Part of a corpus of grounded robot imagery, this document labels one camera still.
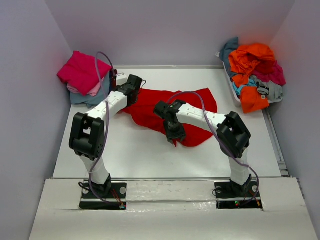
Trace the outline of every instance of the pile of clothes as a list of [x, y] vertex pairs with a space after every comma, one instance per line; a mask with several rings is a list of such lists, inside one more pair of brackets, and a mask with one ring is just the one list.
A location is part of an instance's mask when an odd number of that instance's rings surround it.
[[85, 103], [88, 108], [91, 108], [105, 99], [102, 88], [109, 94], [112, 79], [111, 66], [98, 60], [98, 68], [102, 86], [98, 78], [95, 58], [74, 51], [72, 57], [57, 73], [61, 82], [66, 83], [66, 87], [70, 91], [72, 104]]
[[224, 62], [244, 113], [264, 109], [269, 101], [282, 101], [282, 86], [286, 80], [274, 52], [267, 45], [239, 46], [239, 38], [235, 37], [224, 45], [219, 58]]

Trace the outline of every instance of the gray wall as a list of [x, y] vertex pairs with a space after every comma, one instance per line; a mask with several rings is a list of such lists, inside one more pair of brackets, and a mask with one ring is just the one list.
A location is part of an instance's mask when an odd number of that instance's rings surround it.
[[71, 51], [43, 0], [0, 1], [0, 239], [27, 240], [70, 109]]
[[270, 108], [289, 172], [300, 178], [320, 237], [320, 31], [319, 0], [298, 0], [271, 47], [287, 85], [282, 103]]
[[115, 65], [220, 65], [227, 39], [269, 44], [295, 0], [45, 0], [72, 50]]

